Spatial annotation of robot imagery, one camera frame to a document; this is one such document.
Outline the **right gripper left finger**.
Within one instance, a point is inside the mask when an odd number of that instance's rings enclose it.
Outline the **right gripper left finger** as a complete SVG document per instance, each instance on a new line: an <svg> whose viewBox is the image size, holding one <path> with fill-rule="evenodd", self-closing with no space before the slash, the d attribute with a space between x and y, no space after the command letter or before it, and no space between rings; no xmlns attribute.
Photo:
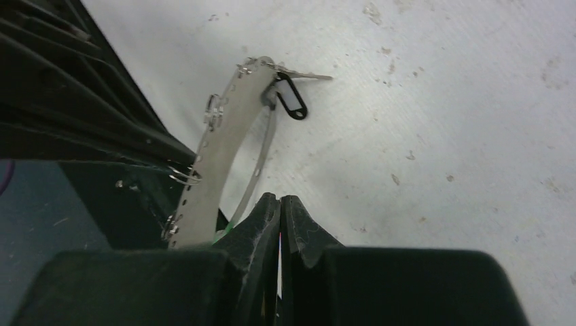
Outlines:
<svg viewBox="0 0 576 326"><path fill-rule="evenodd" d="M38 273L13 325L274 325L280 202L264 194L214 244L68 251Z"/></svg>

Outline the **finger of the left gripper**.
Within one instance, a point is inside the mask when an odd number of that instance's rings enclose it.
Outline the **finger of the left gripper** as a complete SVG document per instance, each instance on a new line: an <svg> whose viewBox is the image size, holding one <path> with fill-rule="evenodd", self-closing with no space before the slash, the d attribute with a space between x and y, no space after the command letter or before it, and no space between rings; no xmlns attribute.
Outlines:
<svg viewBox="0 0 576 326"><path fill-rule="evenodd" d="M1 157L184 173L196 156L81 1L2 1Z"/></svg>

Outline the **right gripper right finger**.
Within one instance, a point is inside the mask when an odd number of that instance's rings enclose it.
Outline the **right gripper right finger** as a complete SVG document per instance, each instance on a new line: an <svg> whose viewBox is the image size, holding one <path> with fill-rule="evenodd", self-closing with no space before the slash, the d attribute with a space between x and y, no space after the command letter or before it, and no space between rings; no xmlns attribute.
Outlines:
<svg viewBox="0 0 576 326"><path fill-rule="evenodd" d="M284 325L527 325L481 251L346 247L297 196L281 199Z"/></svg>

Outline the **green tagged key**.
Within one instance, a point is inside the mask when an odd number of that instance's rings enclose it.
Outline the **green tagged key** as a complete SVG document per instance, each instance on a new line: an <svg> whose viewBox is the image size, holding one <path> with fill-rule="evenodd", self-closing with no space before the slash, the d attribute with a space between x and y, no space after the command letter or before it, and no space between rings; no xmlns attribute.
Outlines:
<svg viewBox="0 0 576 326"><path fill-rule="evenodd" d="M235 223L232 221L228 221L228 220L218 220L217 221L217 227L216 227L216 233L214 235L214 239L213 239L213 244L215 244L216 242L218 242L219 240L221 240L223 237L225 237L235 226Z"/></svg>

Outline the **metal key holder ring plate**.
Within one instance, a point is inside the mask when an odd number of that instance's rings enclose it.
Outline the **metal key holder ring plate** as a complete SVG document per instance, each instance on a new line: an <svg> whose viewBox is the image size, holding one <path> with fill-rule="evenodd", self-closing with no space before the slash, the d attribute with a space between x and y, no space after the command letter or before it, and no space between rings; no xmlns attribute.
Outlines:
<svg viewBox="0 0 576 326"><path fill-rule="evenodd" d="M235 226L250 201L276 130L276 71L268 56L247 58L237 66L224 93L211 95L206 106L206 130L194 163L183 172L172 168L171 179L184 186L178 207L164 226L170 249L213 243L219 204L242 142L262 112L268 123L255 168L230 222Z"/></svg>

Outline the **black tagged key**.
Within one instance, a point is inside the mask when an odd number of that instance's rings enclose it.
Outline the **black tagged key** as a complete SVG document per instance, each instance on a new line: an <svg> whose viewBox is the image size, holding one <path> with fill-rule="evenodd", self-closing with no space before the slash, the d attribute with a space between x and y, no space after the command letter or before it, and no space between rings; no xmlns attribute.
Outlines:
<svg viewBox="0 0 576 326"><path fill-rule="evenodd" d="M273 63L267 63L266 65L276 71L276 81L274 86L276 88L277 98L284 107L288 116L294 120L306 119L308 116L308 107L293 80L305 78L329 81L333 79L332 76L328 75L300 73Z"/></svg>

